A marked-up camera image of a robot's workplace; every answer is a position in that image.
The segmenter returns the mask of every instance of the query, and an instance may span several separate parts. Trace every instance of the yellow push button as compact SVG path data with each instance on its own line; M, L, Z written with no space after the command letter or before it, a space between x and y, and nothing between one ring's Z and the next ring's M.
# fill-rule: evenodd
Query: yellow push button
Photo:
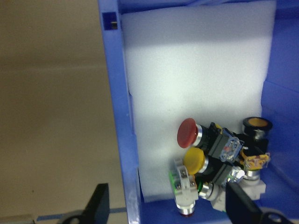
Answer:
M188 174L194 175L204 166L204 152L200 148L191 147L185 154L183 162Z

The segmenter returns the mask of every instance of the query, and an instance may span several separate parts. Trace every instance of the metal screw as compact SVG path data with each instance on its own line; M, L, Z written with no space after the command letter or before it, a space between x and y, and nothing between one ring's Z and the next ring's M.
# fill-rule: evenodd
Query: metal screw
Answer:
M179 190L179 189L181 189L181 188L182 188L181 184L180 184L180 183L177 183L177 185L176 185L176 189Z

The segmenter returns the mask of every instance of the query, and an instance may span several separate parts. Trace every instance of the white foam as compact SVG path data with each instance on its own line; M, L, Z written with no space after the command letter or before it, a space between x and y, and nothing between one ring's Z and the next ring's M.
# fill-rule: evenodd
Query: white foam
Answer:
M263 1L122 16L146 202L172 197L168 171L185 153L176 140L185 118L240 132L245 117L261 115L275 8Z

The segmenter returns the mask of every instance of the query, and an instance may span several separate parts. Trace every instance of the electrical component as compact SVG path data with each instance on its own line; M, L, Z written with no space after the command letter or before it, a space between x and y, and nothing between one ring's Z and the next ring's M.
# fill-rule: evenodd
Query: electrical component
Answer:
M244 170L241 169L241 167L232 167L231 172L229 175L226 177L226 179L222 182L221 186L225 187L226 183L238 183L240 182L245 175Z
M182 148L190 148L184 163L176 160L176 172L170 173L179 212L192 214L198 197L211 201L214 209L225 211L227 183L239 183L252 200L259 199L266 189L260 180L260 169L270 161L266 152L269 141L265 137L271 128L270 121L259 117L244 119L241 134L213 122L206 128L192 118L185 119L177 140Z
M198 200L197 185L193 175L188 175L187 168L181 159L174 161L175 170L169 172L172 191L178 211L183 216L194 212L195 201Z
M206 152L221 131L221 127L215 123L211 123L210 127L206 128L196 124L194 119L187 118L178 129L178 145L182 148L197 147Z
M223 134L229 136L229 139L220 154L222 162L233 163L243 147L243 142L237 137L231 135L226 128L223 129Z
M200 148L195 147L189 148L183 161L190 175L205 172L209 164L208 156L205 156Z
M256 141L264 139L272 127L273 124L265 118L250 117L243 120L244 134Z
M240 163L244 166L245 170L257 170L267 167L270 161L270 153L265 153L262 155L246 156L242 151L241 156L243 161Z

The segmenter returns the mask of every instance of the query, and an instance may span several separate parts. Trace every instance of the red push button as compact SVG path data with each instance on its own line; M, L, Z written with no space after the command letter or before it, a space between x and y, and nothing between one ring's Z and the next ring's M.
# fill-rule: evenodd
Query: red push button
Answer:
M178 128L178 145L182 148L187 148L195 142L198 135L198 129L196 127L195 120L187 118L184 120Z

